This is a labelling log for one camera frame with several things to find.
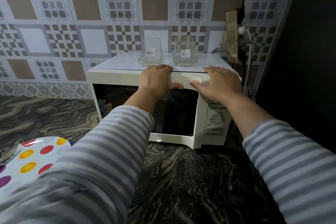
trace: person's left hand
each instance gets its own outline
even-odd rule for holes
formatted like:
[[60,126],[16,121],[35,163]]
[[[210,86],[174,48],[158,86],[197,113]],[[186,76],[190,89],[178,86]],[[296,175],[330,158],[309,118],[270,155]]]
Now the person's left hand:
[[184,89],[184,86],[178,82],[168,84],[168,77],[173,70],[172,66],[158,65],[146,68],[140,74],[139,90],[149,90],[155,99],[161,99],[168,90]]

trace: gray and white striped sleeve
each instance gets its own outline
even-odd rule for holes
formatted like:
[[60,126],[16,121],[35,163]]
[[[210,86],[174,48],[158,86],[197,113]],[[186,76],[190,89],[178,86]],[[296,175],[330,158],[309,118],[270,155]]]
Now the gray and white striped sleeve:
[[116,107],[37,180],[0,203],[0,223],[126,223],[153,117]]
[[288,224],[336,223],[336,155],[280,120],[243,141]]

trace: barcode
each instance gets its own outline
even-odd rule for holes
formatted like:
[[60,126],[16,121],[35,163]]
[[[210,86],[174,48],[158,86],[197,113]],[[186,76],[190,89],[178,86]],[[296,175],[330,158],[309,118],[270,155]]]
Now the barcode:
[[181,50],[181,58],[190,58],[190,50]]
[[149,57],[155,56],[155,48],[153,48],[153,49],[146,49],[146,56],[149,56]]

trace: microwave top surface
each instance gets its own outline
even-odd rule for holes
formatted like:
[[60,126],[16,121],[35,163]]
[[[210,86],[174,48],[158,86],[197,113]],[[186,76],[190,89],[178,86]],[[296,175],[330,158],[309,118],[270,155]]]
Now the microwave top surface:
[[[144,70],[146,67],[142,66],[140,63],[138,63],[138,59],[141,55],[141,52],[125,52],[118,54],[117,56],[114,56],[103,63],[100,63],[99,65],[95,66],[91,70],[94,69],[116,69],[116,70]],[[203,73],[204,67],[207,66],[221,66],[229,70],[233,70],[232,67],[230,67],[229,64],[227,64],[224,60],[221,59],[221,57],[214,53],[208,53],[208,54],[197,54],[199,58],[199,64],[198,66],[194,67],[179,67],[175,66],[172,60],[172,53],[164,53],[162,58],[162,64],[171,65],[174,69],[173,71],[179,71],[179,72],[198,72]]]

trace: microwave oven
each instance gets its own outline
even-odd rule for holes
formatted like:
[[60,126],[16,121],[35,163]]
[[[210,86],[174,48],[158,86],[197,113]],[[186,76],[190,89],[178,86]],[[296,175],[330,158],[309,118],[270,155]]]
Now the microwave oven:
[[[137,60],[139,52],[118,54],[87,72],[99,119],[119,106],[137,90],[140,73],[146,67]],[[162,64],[174,67],[171,82],[183,84],[183,90],[171,90],[155,106],[154,128],[149,141],[175,143],[192,149],[202,145],[224,145],[231,121],[229,111],[200,95],[191,80],[207,84],[210,77],[203,68],[209,65],[233,69],[218,54],[199,54],[199,65],[178,67],[172,54],[164,54]]]

